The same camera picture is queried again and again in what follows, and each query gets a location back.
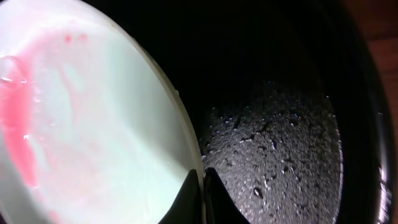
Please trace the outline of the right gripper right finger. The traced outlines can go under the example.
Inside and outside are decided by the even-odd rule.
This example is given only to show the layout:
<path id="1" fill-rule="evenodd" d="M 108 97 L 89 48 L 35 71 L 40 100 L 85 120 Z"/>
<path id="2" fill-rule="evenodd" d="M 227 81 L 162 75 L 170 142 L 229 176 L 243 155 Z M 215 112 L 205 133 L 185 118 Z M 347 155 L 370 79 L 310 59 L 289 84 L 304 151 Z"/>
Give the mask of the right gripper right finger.
<path id="1" fill-rule="evenodd" d="M 207 224 L 249 224 L 214 168 L 205 169 L 204 184 Z"/>

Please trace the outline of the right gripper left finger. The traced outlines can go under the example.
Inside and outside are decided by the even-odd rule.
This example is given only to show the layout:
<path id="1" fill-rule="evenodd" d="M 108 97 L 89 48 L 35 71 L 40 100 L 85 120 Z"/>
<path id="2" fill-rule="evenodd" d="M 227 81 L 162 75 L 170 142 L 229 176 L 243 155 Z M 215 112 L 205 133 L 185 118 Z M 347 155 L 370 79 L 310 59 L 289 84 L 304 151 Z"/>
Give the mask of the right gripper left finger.
<path id="1" fill-rule="evenodd" d="M 197 171 L 188 172 L 171 208 L 159 224 L 202 224 L 201 193 Z"/>

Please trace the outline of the light blue plate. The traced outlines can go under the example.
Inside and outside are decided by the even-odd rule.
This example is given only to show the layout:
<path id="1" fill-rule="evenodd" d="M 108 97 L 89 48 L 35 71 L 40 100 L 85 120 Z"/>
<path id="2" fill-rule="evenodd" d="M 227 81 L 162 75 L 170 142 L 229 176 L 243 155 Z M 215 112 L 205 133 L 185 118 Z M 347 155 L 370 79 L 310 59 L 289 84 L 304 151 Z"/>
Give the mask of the light blue plate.
<path id="1" fill-rule="evenodd" d="M 1 2 L 1 222 L 159 223 L 203 165 L 156 61 L 83 1 Z"/>

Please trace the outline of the round black tray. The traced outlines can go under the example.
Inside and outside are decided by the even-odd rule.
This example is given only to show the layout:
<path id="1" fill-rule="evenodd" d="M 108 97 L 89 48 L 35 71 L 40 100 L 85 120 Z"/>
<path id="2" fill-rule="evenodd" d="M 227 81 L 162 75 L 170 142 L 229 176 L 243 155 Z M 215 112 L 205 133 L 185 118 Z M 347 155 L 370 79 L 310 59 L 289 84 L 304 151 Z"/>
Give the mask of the round black tray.
<path id="1" fill-rule="evenodd" d="M 155 59 L 249 223 L 396 223 L 394 120 L 353 1 L 92 1 Z"/>

